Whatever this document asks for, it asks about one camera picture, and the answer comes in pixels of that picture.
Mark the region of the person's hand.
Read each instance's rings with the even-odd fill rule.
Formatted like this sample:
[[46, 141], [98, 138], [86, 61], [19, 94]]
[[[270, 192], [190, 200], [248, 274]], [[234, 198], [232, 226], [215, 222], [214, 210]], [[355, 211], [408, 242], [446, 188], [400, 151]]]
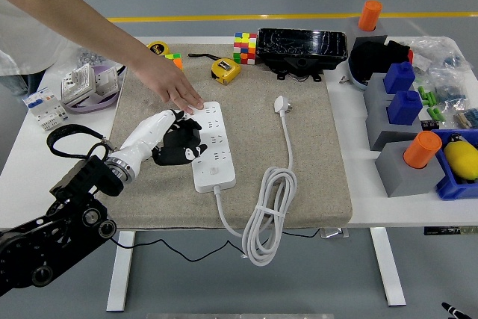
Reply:
[[146, 87], [161, 97], [164, 103], [172, 102], [188, 114], [193, 114], [194, 109], [203, 109], [202, 97], [171, 60], [146, 49], [144, 52], [134, 54], [134, 57], [125, 63]]

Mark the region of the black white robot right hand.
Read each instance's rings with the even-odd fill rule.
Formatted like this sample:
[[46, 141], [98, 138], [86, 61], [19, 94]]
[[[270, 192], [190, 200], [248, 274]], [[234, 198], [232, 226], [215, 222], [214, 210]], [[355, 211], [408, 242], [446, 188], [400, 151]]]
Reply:
[[449, 303], [442, 302], [441, 306], [455, 319], [471, 319], [471, 317]]

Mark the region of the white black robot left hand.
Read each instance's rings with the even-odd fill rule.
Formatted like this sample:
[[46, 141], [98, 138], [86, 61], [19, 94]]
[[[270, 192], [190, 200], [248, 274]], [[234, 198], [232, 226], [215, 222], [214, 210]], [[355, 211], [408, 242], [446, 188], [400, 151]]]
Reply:
[[201, 142], [201, 129], [184, 111], [162, 111], [143, 120], [107, 163], [130, 179], [149, 158], [159, 166], [189, 164], [208, 148]]

